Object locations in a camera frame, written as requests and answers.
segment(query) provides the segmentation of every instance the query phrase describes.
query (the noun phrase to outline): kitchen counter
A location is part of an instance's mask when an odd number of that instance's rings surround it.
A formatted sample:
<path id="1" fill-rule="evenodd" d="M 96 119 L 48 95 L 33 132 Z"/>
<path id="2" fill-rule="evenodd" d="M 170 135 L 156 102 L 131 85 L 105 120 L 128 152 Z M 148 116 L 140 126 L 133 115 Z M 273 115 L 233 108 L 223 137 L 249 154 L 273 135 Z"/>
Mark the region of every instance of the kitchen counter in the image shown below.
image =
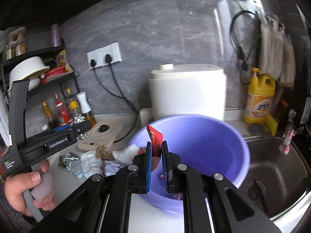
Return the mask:
<path id="1" fill-rule="evenodd" d="M 124 115 L 105 115 L 96 116 L 96 120 L 109 120 L 110 118 L 118 117 L 124 126 L 120 132 L 120 136 L 126 134 L 133 125 L 135 116 L 133 114 Z M 227 110 L 225 113 L 225 121 L 235 127 L 245 138 L 252 138 L 253 136 L 248 132 L 248 125 L 241 120 L 243 116 L 242 110 Z M 124 140 L 114 143 L 114 149 L 125 148 L 128 145 L 131 137 L 141 129 L 140 122 L 138 121 L 133 131 Z M 77 150 L 77 144 L 73 144 L 60 153 L 74 152 L 81 154 Z M 78 179 L 72 173 L 68 173 L 60 169 L 58 160 L 56 160 L 51 170 L 54 175 L 54 189 L 55 189 L 55 202 L 56 205 L 60 204 L 66 197 L 68 197 L 76 188 L 78 188 L 86 179 Z M 308 205 L 311 202 L 311 194 L 307 194 L 292 210 L 281 218 L 274 221 L 274 223 L 282 230 L 283 233 L 290 233 L 295 225 L 299 222 L 300 218 L 305 213 Z M 182 233 L 184 232 L 183 215 L 172 217 L 167 215 L 160 209 L 149 205 L 138 194 L 132 195 L 131 212 L 129 220 L 129 233 L 159 233 L 171 232 Z"/>

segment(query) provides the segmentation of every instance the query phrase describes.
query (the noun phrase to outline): metal bolt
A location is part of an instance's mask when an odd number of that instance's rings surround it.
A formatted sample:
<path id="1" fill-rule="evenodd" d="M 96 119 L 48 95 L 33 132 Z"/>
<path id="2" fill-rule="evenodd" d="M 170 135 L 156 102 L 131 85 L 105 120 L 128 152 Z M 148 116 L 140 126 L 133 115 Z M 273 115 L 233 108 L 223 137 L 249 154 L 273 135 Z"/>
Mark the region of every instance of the metal bolt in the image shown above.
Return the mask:
<path id="1" fill-rule="evenodd" d="M 215 173 L 214 178 L 215 180 L 223 180 L 224 176 L 221 173 Z"/>
<path id="2" fill-rule="evenodd" d="M 128 166 L 128 170 L 130 170 L 130 171 L 136 171 L 138 169 L 138 166 L 136 166 L 136 165 L 129 165 Z"/>
<path id="3" fill-rule="evenodd" d="M 187 166 L 186 166 L 185 164 L 179 164 L 179 165 L 177 166 L 177 168 L 178 168 L 179 170 L 184 171 L 184 170 L 187 169 Z"/>
<path id="4" fill-rule="evenodd" d="M 101 176 L 99 174 L 94 174 L 92 175 L 91 179 L 96 182 L 96 181 L 100 181 Z"/>

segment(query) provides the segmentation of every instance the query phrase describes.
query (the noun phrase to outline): metal sink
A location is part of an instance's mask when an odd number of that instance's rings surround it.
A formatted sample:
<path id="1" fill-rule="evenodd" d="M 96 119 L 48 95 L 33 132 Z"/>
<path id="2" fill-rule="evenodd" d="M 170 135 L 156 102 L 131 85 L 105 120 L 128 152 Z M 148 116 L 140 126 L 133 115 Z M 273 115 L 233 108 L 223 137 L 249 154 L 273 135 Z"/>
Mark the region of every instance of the metal sink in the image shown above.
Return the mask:
<path id="1" fill-rule="evenodd" d="M 310 169 L 292 142 L 288 155 L 279 151 L 283 139 L 264 137 L 247 142 L 251 163 L 240 190 L 272 220 L 276 220 L 309 191 L 302 180 Z"/>

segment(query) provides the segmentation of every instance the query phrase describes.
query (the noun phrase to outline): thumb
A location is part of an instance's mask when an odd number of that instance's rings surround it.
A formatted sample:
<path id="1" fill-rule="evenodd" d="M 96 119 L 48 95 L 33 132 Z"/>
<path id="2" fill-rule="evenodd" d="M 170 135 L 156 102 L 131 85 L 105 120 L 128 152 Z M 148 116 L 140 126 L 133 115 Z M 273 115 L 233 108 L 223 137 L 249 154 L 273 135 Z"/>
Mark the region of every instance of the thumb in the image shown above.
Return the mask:
<path id="1" fill-rule="evenodd" d="M 38 171 L 27 172 L 8 178 L 5 183 L 5 189 L 10 195 L 19 197 L 24 191 L 39 185 L 40 182 L 41 175 Z"/>

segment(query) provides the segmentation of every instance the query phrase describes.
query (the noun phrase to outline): yellow sponge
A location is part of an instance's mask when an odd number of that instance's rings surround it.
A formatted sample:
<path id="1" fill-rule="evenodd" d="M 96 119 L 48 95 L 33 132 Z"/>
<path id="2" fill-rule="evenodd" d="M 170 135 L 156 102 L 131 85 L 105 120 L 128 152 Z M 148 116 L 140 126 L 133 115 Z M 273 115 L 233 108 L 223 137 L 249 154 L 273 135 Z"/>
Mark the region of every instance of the yellow sponge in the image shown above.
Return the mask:
<path id="1" fill-rule="evenodd" d="M 266 119 L 266 124 L 271 132 L 271 135 L 275 136 L 279 125 L 278 122 L 269 114 Z"/>

